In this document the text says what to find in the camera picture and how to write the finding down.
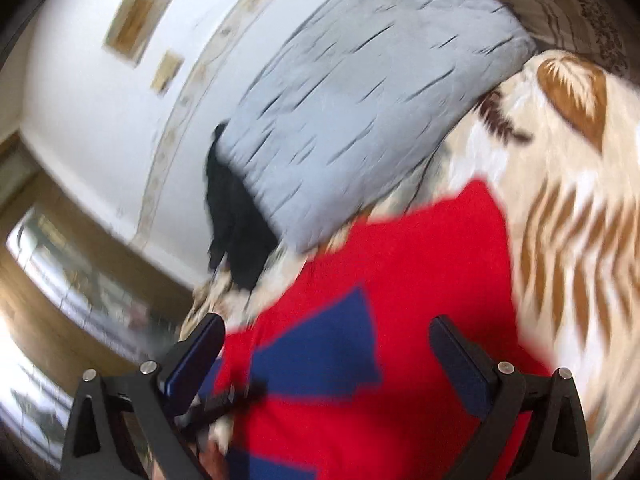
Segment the person's left hand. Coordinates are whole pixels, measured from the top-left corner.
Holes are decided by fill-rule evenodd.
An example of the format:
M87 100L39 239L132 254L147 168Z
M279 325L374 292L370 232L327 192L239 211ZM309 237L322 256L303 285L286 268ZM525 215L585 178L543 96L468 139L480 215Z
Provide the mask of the person's left hand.
M196 449L201 465L213 480L230 478L227 462L228 443L221 441L216 434L203 430L196 438Z

